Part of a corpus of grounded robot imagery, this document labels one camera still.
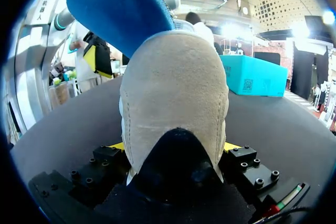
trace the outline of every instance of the white shirt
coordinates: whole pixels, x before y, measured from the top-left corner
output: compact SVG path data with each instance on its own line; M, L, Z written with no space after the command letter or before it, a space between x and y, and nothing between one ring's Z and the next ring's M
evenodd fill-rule
M83 42L83 39L86 36L86 34L88 34L89 29L87 29L79 22L76 22L74 25L76 26L75 33L71 39L71 42L80 40L81 44L84 46L78 48L78 50L73 53L76 54L75 65L76 65L77 81L80 82L96 78L98 77L98 74L94 73L90 68L89 64L83 59L84 49L88 45L88 43Z
M214 46L215 39L214 35L210 28L208 28L203 22L198 22L194 25L195 32L200 35L205 40L209 41L209 43Z

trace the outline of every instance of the blue shoe tongue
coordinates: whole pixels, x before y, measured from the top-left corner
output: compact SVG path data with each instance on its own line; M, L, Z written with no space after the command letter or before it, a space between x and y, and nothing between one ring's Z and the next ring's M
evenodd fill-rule
M67 0L75 19L131 58L152 35L174 29L163 0Z

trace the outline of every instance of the black curtain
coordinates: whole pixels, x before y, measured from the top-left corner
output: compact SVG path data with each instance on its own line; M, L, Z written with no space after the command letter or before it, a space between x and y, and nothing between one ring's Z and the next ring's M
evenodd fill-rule
M324 55L317 55L316 57L316 73L317 73L317 84L321 86L324 81L328 80L328 48L326 47L326 52ZM321 93L319 104L324 102L326 97L325 92Z
M310 95L314 54L300 51L294 46L293 60L293 76L290 91L307 100Z

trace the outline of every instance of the cable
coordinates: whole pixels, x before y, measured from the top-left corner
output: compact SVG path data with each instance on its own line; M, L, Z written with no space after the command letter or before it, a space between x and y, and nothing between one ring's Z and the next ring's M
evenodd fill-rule
M286 216L288 214L291 214L293 212L310 212L312 209L309 208L309 207L293 207L289 210L285 210L285 211L282 211L282 212L279 212L275 215L272 215L270 217L267 217L265 219L261 219L261 220L258 220L257 222L254 222L253 224L265 224L265 223L268 223L272 220L275 220L275 219L278 219L280 217L283 217L283 216Z

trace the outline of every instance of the perforated wall panel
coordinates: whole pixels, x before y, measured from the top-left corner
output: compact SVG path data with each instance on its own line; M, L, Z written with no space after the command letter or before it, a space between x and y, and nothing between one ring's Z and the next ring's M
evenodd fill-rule
M305 15L322 15L321 0L248 0L255 32L291 29Z

